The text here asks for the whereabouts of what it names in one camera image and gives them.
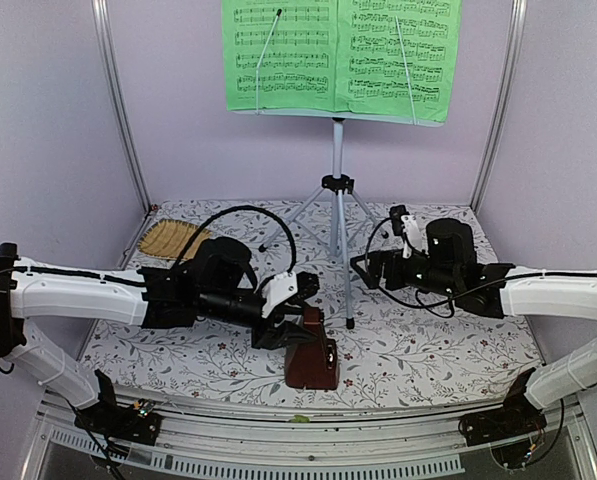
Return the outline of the dark red metronome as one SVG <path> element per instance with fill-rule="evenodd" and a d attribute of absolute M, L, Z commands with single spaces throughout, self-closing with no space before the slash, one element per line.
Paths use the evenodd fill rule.
<path fill-rule="evenodd" d="M 285 384 L 294 389 L 335 390 L 340 371 L 337 345 L 326 335 L 322 311 L 315 307 L 305 308 L 302 326 L 315 339 L 287 349 Z"/>

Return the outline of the white perforated music stand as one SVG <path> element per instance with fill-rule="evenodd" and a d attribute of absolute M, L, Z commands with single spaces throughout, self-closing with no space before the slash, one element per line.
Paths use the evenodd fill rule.
<path fill-rule="evenodd" d="M 436 127 L 440 125 L 417 125 L 406 123 L 397 117 L 379 116 L 379 115 L 361 115 L 350 112 L 340 112 L 335 109 L 332 112 L 323 110 L 300 110 L 300 109 L 278 109 L 278 110 L 245 110 L 237 111 L 241 113 L 250 113 L 257 115 L 298 115 L 298 116 L 316 116 L 330 117 L 333 120 L 333 161 L 332 173 L 324 178 L 321 187 L 317 188 L 309 197 L 310 202 L 314 202 L 322 193 L 330 191 L 332 194 L 332 220 L 331 220 L 331 240 L 330 250 L 332 255 L 341 256 L 347 259 L 348 255 L 348 234 L 346 229 L 346 219 L 344 213 L 344 199 L 346 196 L 354 196 L 356 193 L 353 187 L 353 181 L 342 172 L 342 145 L 344 122 L 347 119 L 371 119 L 395 123 L 411 124 L 416 126 Z"/>

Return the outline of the green sheet music stack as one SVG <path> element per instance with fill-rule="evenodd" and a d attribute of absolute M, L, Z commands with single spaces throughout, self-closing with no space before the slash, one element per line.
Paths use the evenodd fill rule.
<path fill-rule="evenodd" d="M 461 17 L 460 1 L 340 1 L 335 109 L 444 124 Z"/>

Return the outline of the green sheet music page one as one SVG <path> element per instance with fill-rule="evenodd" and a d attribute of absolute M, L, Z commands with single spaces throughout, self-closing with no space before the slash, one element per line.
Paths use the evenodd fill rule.
<path fill-rule="evenodd" d="M 230 111 L 334 110 L 336 1 L 223 1 Z"/>

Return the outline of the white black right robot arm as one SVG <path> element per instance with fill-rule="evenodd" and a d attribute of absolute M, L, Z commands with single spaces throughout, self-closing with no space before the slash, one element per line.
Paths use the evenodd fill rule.
<path fill-rule="evenodd" d="M 511 263 L 480 264 L 471 227 L 441 218 L 420 231 L 407 214 L 389 217 L 400 249 L 371 249 L 350 260 L 370 289 L 386 295 L 405 287 L 443 296 L 445 303 L 485 318 L 547 315 L 597 321 L 597 270 L 553 271 Z M 464 415 L 468 445 L 542 429 L 544 409 L 597 385 L 597 338 L 571 354 L 521 373 L 501 407 Z"/>

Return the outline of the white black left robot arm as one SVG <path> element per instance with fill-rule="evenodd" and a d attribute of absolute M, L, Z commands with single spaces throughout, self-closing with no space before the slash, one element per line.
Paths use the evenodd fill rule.
<path fill-rule="evenodd" d="M 33 324 L 35 317 L 102 319 L 147 330 L 190 327 L 200 318 L 242 326 L 255 349 L 275 350 L 315 341 L 289 321 L 305 311 L 319 287 L 293 270 L 264 286 L 251 252 L 228 237 L 200 243 L 187 262 L 171 268 L 98 271 L 54 266 L 0 245 L 0 358 L 31 372 L 75 409 L 77 427 L 107 438 L 153 445 L 162 418 L 147 400 L 123 407 L 111 379 L 78 365 Z"/>

